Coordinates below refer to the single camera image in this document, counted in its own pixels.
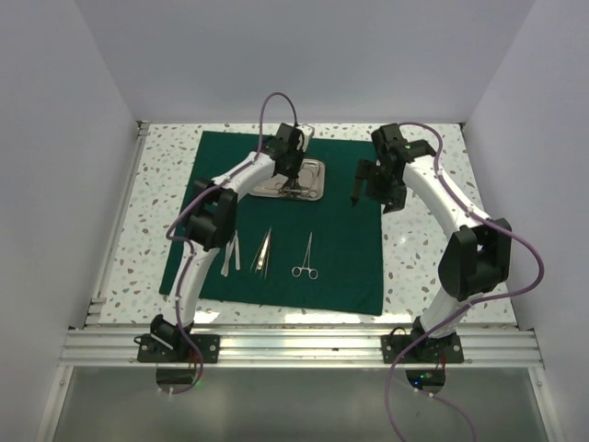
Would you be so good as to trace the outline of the steel instrument tray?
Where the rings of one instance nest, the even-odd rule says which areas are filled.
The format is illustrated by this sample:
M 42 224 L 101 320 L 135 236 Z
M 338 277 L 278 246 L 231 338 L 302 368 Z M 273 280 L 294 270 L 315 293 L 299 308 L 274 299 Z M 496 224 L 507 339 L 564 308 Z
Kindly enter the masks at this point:
M 314 158 L 305 158 L 296 179 L 289 179 L 283 175 L 276 175 L 256 186 L 248 194 L 259 198 L 316 202 L 324 195 L 326 170 L 326 164 L 323 161 Z M 280 198 L 277 190 L 288 180 L 297 180 L 304 187 L 313 187 L 313 189 L 318 192 L 318 197 L 313 201 Z

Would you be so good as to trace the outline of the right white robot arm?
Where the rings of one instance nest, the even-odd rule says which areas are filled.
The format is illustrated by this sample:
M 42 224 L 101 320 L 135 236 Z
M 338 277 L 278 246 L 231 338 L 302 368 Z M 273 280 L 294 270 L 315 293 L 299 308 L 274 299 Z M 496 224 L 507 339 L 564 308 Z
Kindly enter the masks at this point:
M 503 283 L 511 260 L 511 226 L 491 219 L 472 203 L 440 165 L 440 147 L 423 139 L 409 141 L 398 123 L 371 134 L 376 158 L 361 159 L 351 201 L 362 195 L 382 205 L 384 213 L 405 207 L 414 191 L 443 230 L 447 245 L 438 264 L 441 288 L 412 326 L 405 348 L 427 362 L 449 347 L 457 324 L 474 301 Z

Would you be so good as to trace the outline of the pointed steel tweezers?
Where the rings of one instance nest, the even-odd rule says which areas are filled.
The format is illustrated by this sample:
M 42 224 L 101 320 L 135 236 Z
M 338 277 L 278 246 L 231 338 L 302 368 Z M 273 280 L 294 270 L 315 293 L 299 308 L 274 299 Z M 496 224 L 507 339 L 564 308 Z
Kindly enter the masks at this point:
M 271 249 L 271 232 L 268 231 L 261 244 L 260 256 L 257 263 L 257 271 L 260 273 L 260 277 L 265 279 L 268 273 L 269 258 Z

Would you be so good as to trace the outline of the steel hemostat clamp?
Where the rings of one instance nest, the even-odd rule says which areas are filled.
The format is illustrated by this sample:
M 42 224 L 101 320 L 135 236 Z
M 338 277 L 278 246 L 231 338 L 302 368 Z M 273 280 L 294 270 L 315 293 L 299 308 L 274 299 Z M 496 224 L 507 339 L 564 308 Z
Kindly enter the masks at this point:
M 317 280 L 318 279 L 318 270 L 311 265 L 312 242 L 313 242 L 313 233 L 310 233 L 308 236 L 307 244 L 306 244 L 306 252 L 305 252 L 303 262 L 300 265 L 294 266 L 292 268 L 292 270 L 291 270 L 292 277 L 299 278 L 303 274 L 306 274 L 310 280 Z

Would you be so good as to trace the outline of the steel forceps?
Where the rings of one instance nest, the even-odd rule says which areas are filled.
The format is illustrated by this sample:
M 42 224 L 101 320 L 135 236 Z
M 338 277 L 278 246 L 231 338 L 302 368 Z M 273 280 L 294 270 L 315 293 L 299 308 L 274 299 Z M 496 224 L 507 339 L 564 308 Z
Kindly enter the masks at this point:
M 264 234 L 264 237 L 263 237 L 263 240 L 264 240 L 264 238 L 265 238 L 265 236 L 266 236 L 266 233 L 267 233 L 268 231 L 272 232 L 272 227 L 269 227 L 269 228 L 268 228 L 268 230 L 265 232 L 265 234 Z M 251 265 L 250 265 L 250 267 L 249 267 L 249 269 L 250 269 L 250 270 L 251 270 L 253 273 L 258 273 L 259 275 L 260 275 L 260 273 L 257 271 L 257 263 L 258 263 L 258 259 L 259 259 L 259 256 L 260 256 L 261 244 L 260 244 L 260 246 L 259 246 L 259 248 L 258 248 L 257 252 L 255 253 L 255 255 L 254 255 L 254 258 L 253 258 L 253 261 L 252 261 L 252 263 L 251 263 Z

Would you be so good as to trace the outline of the green surgical cloth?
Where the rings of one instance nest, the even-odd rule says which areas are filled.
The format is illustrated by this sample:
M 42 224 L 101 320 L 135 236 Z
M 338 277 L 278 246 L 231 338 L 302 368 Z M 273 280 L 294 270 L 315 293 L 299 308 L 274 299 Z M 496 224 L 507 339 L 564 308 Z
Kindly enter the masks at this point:
M 353 179 L 360 159 L 375 159 L 369 142 L 314 139 L 307 150 L 326 164 L 325 191 L 316 202 L 244 197 L 237 207 L 241 270 L 221 275 L 224 256 L 211 265 L 200 297 L 255 305 L 327 309 L 378 315 L 384 278 L 381 209 L 364 198 L 352 206 Z M 267 277 L 249 267 L 272 227 Z M 313 233 L 311 265 L 318 279 L 291 275 L 303 262 Z

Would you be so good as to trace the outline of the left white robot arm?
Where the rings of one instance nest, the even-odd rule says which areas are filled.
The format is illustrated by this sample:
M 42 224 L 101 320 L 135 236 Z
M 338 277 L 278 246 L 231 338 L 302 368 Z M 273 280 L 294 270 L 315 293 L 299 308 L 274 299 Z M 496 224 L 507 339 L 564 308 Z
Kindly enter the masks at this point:
M 190 330 L 202 287 L 221 249 L 234 236 L 240 200 L 255 187 L 277 175 L 295 180 L 315 129 L 282 123 L 277 133 L 261 138 L 259 147 L 234 167 L 194 183 L 193 198 L 172 223 L 167 238 L 188 249 L 173 284 L 173 310 L 158 314 L 150 332 L 141 337 L 142 363 L 202 362 Z

